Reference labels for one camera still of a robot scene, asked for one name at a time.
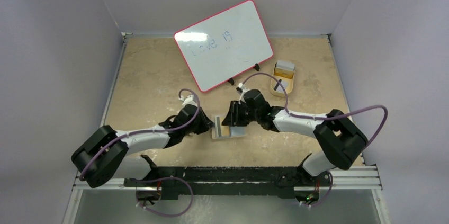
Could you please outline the stack of grey cards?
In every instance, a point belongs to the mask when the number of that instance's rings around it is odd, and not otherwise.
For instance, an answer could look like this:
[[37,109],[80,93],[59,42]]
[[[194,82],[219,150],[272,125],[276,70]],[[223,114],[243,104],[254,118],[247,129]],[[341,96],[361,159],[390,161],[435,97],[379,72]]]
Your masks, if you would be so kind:
[[278,60],[274,67],[275,76],[292,79],[294,76],[295,64],[285,60]]

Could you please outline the gold credit card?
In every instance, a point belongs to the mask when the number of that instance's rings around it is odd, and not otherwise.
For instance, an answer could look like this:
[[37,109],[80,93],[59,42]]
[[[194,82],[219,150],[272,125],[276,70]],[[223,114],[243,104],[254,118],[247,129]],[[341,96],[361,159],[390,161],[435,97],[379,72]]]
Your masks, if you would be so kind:
[[229,126],[221,126],[221,136],[227,137],[230,136],[230,127]]

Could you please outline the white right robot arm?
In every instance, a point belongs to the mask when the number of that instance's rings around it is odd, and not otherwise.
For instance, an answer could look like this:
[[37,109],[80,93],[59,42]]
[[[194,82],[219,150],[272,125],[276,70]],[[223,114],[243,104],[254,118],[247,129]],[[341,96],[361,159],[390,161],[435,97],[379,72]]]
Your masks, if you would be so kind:
[[330,169],[348,170],[369,142],[340,110],[333,109],[315,117],[300,112],[288,113],[284,107],[271,106],[257,89],[243,93],[238,101],[231,101],[221,124],[245,127],[251,122],[268,131],[291,132],[317,140],[321,150],[306,157],[297,171],[297,178],[303,185],[312,184],[318,175]]

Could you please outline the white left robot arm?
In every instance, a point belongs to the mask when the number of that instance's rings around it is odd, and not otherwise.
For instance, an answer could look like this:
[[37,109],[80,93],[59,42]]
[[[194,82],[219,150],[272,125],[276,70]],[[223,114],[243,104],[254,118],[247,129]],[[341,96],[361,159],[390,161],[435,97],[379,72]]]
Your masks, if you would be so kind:
[[115,175],[127,155],[172,147],[181,143],[185,136],[200,135],[213,126],[202,108],[188,104],[177,115],[171,115],[151,128],[127,132],[114,130],[110,125],[101,126],[70,159],[80,172],[79,178],[96,188]]

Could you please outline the grey card with stripe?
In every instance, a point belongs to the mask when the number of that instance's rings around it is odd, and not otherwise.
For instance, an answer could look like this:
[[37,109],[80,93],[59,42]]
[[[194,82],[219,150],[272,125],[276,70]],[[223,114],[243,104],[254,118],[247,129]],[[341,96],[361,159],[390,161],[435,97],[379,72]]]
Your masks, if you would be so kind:
[[283,92],[284,90],[287,90],[288,85],[289,85],[289,81],[279,79],[279,81],[274,86],[273,90],[275,90],[277,92]]

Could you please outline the black whiteboard stand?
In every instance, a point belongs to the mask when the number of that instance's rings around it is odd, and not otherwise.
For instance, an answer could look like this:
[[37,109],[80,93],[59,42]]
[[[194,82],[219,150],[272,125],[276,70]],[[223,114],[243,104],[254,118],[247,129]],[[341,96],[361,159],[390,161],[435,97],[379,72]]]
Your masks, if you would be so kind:
[[[254,70],[256,70],[257,72],[259,72],[259,71],[260,71],[260,66],[259,66],[259,64],[256,63],[256,64],[252,67],[252,69],[254,69]],[[228,82],[230,85],[232,85],[232,86],[234,86],[234,84],[235,84],[235,81],[234,81],[234,79],[233,79],[232,77],[229,78],[229,79],[227,80],[227,82]]]

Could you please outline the pink framed whiteboard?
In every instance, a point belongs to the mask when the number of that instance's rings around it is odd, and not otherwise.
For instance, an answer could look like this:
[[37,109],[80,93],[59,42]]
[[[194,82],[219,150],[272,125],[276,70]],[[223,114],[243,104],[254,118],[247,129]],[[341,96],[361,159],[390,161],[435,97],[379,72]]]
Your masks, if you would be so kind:
[[272,45],[253,0],[179,30],[173,37],[201,92],[208,92],[273,57]]

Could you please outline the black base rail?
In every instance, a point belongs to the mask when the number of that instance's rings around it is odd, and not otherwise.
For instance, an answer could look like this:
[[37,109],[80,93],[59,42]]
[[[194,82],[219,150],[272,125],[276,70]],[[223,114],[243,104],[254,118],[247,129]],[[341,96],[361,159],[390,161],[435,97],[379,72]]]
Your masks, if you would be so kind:
[[309,175],[301,165],[281,167],[156,166],[147,156],[150,172],[144,178],[125,178],[125,187],[155,188],[162,200],[180,195],[275,196],[312,203],[332,184],[331,174]]

